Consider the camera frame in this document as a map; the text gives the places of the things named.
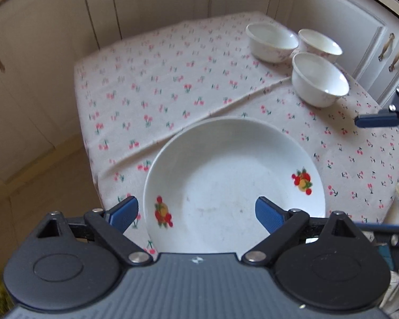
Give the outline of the white bowl front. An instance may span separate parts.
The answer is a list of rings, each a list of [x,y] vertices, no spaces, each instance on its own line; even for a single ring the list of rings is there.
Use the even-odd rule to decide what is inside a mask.
[[[292,67],[293,88],[309,105],[330,107],[350,91],[345,75],[325,58],[312,53],[296,53]]]

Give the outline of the white bowl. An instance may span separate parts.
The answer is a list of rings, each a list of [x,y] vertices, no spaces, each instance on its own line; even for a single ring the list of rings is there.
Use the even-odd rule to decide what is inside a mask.
[[[330,107],[350,91],[345,75],[325,58],[312,53],[296,53],[292,67],[293,88],[309,105]]]
[[[246,26],[251,54],[266,63],[286,61],[299,46],[297,36],[290,30],[271,22],[252,22]]]
[[[343,54],[343,50],[333,39],[315,30],[301,29],[298,38],[300,52],[313,53],[332,64]]]

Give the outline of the white plate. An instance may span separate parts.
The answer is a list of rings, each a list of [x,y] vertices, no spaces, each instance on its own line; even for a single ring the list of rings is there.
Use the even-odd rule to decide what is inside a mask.
[[[175,135],[148,172],[143,212],[160,253],[244,254],[268,236],[255,203],[326,213],[311,157],[289,135],[249,118],[205,120]]]

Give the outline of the white kitchen cabinets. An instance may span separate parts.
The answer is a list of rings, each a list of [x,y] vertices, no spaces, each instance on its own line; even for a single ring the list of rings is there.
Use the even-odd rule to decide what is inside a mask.
[[[123,38],[186,19],[262,12],[326,33],[366,88],[384,64],[399,78],[397,0],[0,0],[0,187],[78,133],[75,62]]]

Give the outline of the cherry print tablecloth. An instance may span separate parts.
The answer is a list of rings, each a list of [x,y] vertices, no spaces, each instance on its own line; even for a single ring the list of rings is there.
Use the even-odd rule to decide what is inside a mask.
[[[246,26],[258,12],[188,21],[120,41],[75,68],[78,115],[93,183],[106,209],[138,199],[126,237],[156,256],[143,217],[148,172],[168,141],[205,120],[237,117],[289,135],[316,166],[327,216],[397,223],[399,129],[358,128],[378,103],[349,74],[349,93],[318,108],[295,92],[292,58],[266,64],[250,51]]]

